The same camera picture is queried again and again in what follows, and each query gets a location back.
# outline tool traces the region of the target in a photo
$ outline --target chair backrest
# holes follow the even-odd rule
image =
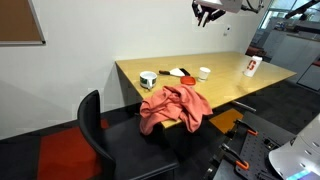
[[[80,130],[90,146],[101,157],[103,176],[113,179],[115,160],[102,148],[102,131],[100,120],[100,95],[97,90],[88,94],[78,109]]]

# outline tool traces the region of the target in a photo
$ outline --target pink cloth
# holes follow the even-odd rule
[[[202,115],[212,114],[208,101],[186,85],[164,86],[151,97],[145,98],[140,107],[140,131],[148,135],[153,126],[167,119],[181,119],[189,132],[197,130]]]

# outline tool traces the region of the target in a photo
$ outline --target paper cup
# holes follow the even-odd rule
[[[143,71],[140,73],[140,85],[144,88],[151,89],[156,85],[157,74],[152,71]]]
[[[257,71],[261,61],[262,61],[262,57],[252,56],[251,61],[249,62],[246,69],[244,70],[243,74],[248,77],[252,77],[254,73]]]
[[[207,80],[211,70],[206,67],[201,67],[199,70],[199,76],[198,76],[198,81],[204,82]]]

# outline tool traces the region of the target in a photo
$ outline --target bulletin board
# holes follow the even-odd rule
[[[45,43],[31,0],[0,0],[0,45]]]

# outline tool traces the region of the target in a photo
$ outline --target red lid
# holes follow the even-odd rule
[[[193,86],[196,84],[196,80],[194,79],[194,77],[191,77],[191,76],[182,76],[180,78],[180,82],[181,84],[185,84],[188,86]]]

